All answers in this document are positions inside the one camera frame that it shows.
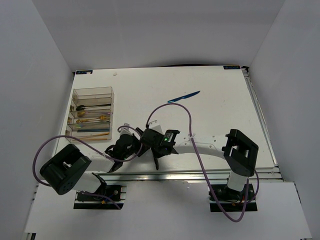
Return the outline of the gold fork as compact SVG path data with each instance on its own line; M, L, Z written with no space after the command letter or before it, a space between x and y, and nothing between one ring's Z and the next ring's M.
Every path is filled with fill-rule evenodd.
M103 122L103 121L109 121L111 119L111 117L109 115L100 115L99 117L95 117L95 118L79 118L76 120L76 123L89 123L89 122Z

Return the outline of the iridescent rainbow fork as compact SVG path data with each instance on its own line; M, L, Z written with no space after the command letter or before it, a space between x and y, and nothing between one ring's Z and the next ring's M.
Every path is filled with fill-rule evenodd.
M78 129L76 132L77 133L95 133L95 132L109 132L110 128L81 128Z

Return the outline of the blue knife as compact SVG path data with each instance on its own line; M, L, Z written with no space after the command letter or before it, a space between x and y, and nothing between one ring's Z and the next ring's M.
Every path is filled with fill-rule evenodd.
M167 101L167 103L175 103L175 102L178 102L178 101L181 101L181 100L184 100L184 99L188 99L188 98L191 98L193 96L196 96L197 94L199 94L201 91L198 90L198 91L195 91L195 92L192 92L192 93L189 93L189 94L186 94L186 95L183 95L183 96L180 96L180 97L176 97L176 98L173 98L173 99L170 99Z

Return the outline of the black spoon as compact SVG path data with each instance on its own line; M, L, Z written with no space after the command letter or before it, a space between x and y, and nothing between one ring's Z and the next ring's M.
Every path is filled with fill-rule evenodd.
M85 109L90 109L90 108L98 108L98 107L110 107L111 104L98 104L98 105L78 105L76 107L76 111L83 111Z

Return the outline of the black knife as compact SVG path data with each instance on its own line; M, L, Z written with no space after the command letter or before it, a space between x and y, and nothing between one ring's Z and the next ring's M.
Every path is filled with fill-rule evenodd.
M159 165L160 154L154 148L151 148L151 152L152 152L152 157L155 164L155 169L158 171L160 167Z

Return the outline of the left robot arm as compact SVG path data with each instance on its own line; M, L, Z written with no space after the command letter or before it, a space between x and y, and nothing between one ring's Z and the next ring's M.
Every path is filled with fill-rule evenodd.
M99 172L113 173L123 163L141 155L143 145L133 134L122 134L114 145L104 152L94 150L97 156L85 156L74 144L68 144L40 169L43 185L52 187L58 195L71 190L88 192L94 199L105 196L105 182Z

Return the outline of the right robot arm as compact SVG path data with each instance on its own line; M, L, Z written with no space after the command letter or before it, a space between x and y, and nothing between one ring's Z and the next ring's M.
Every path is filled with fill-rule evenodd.
M178 130L161 134L149 128L140 142L158 159L171 154L195 153L226 160L231 172L225 192L233 200L243 195L247 179L255 174L259 147L238 129L231 129L226 135L197 137Z

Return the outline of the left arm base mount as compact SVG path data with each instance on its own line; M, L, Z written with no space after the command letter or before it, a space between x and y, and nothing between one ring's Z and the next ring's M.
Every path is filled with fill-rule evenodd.
M121 210L126 199L125 185L106 185L95 193L76 193L73 208L75 210Z

